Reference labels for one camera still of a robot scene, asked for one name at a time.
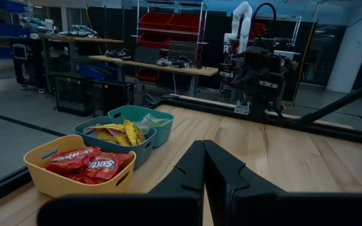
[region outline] yellow basket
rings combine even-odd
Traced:
[[[133,151],[129,153],[134,156],[134,159],[127,167],[125,167],[125,169],[122,170],[122,172],[113,179],[98,185],[86,185],[45,169],[50,160],[50,156],[42,159],[43,155],[46,155],[46,153],[53,150],[58,150],[58,153],[62,153],[84,147],[85,144],[83,143],[81,136],[68,135],[50,141],[49,143],[41,145],[40,147],[26,153],[23,160],[29,169],[31,178],[33,179],[37,190],[52,197],[79,193],[126,192],[131,185],[133,168],[136,159],[136,154]]]

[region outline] clear plastic bag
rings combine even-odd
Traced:
[[[161,127],[170,122],[171,119],[158,119],[151,113],[145,115],[139,122],[133,122],[139,127],[143,134],[147,134],[150,128]]]

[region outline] black box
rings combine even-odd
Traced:
[[[93,117],[106,116],[110,110],[133,105],[134,84],[116,80],[93,81]]]
[[[57,110],[77,116],[91,114],[93,112],[92,81],[92,77],[57,72],[55,74]]]

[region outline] concrete floor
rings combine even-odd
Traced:
[[[27,151],[55,139],[60,134],[73,134],[75,125],[91,118],[54,110],[54,98],[47,94],[40,95],[31,87],[21,90],[13,76],[11,61],[0,61],[0,116],[12,119],[7,121],[0,117],[0,178],[24,166],[23,155]],[[146,89],[142,90],[139,85],[135,94],[135,104],[141,103],[144,93],[159,98],[172,92],[171,89],[161,89],[152,85],[146,85]],[[345,94],[326,91],[324,87],[301,85],[296,106],[285,110],[284,113],[303,116],[343,96]],[[197,97],[229,102],[227,97],[220,97],[218,92],[206,89],[201,89]],[[325,116],[322,120],[347,124],[362,130],[362,99]]]

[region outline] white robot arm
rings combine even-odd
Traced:
[[[246,45],[248,43],[248,38],[250,35],[251,17],[252,17],[252,8],[246,1],[241,3],[233,11],[233,22],[231,23],[231,33],[224,34],[223,53],[227,53],[227,54],[229,53],[230,41],[235,40],[237,38],[239,21],[243,14],[244,14],[244,20],[241,25],[238,53],[242,53],[245,51]]]

